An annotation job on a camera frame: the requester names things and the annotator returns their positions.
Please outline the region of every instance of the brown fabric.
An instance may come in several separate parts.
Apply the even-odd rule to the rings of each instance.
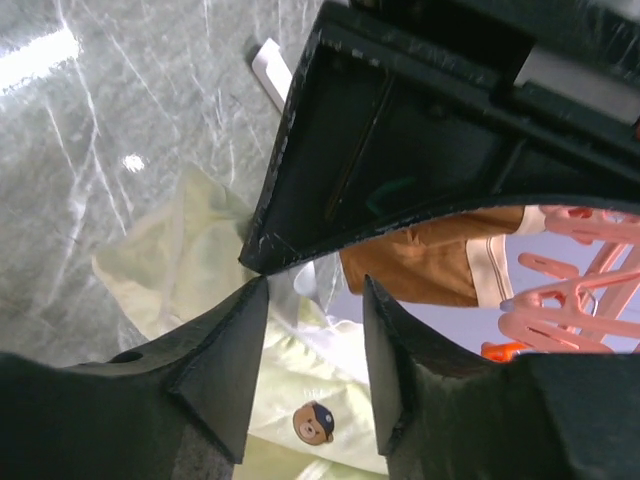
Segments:
[[[349,290],[362,294],[365,275],[397,300],[457,307],[478,305],[467,240],[515,232],[523,207],[478,210],[421,223],[340,252]]]

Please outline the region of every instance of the brown jacket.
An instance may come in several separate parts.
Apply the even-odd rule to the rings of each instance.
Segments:
[[[538,233],[537,207],[500,207],[441,218],[340,252],[352,293],[366,274],[397,300],[456,307],[496,307],[511,298],[504,234]]]

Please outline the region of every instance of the orange plastic piece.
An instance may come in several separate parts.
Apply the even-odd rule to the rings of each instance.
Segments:
[[[640,287],[640,217],[607,210],[573,207],[541,207],[547,230],[568,235],[589,245],[604,245],[580,276],[574,265],[532,253],[518,261],[544,273],[556,283],[526,290],[503,302],[506,312],[499,321],[500,331],[515,340],[503,345],[485,343],[482,355],[497,362],[508,362],[522,350],[539,352],[610,353],[602,343],[606,335],[640,341],[640,324],[618,317]],[[619,270],[616,260],[632,245]],[[605,289],[598,300],[593,292]],[[548,306],[550,300],[555,305]],[[587,307],[592,305],[591,312]],[[640,353],[640,342],[636,347]]]
[[[502,345],[486,342],[482,344],[482,356],[494,362],[506,363],[513,360],[513,357],[521,350],[528,350],[529,348],[524,343],[518,342],[504,343]]]

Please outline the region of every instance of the screw hole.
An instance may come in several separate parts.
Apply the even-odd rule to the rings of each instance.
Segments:
[[[122,352],[109,360],[108,363],[130,363],[140,360],[143,356],[140,352]]]

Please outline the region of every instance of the clothing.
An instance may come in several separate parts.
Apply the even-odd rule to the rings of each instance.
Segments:
[[[122,242],[96,254],[94,271],[152,340],[215,307],[255,276],[237,261],[251,216],[233,192],[190,166],[166,206],[140,220]],[[295,277],[305,283],[301,273],[309,269]],[[313,288],[307,282],[302,290]],[[269,279],[245,465],[236,467],[234,478],[385,478],[386,462],[375,442],[363,327],[325,315],[311,297],[298,295],[288,275]],[[308,445],[294,430],[295,411],[311,401],[331,412],[332,425],[327,413],[323,417],[331,443]]]
[[[505,234],[544,231],[538,207],[500,207],[440,218],[340,252],[355,294],[370,275],[396,299],[455,307],[497,307],[511,298]]]

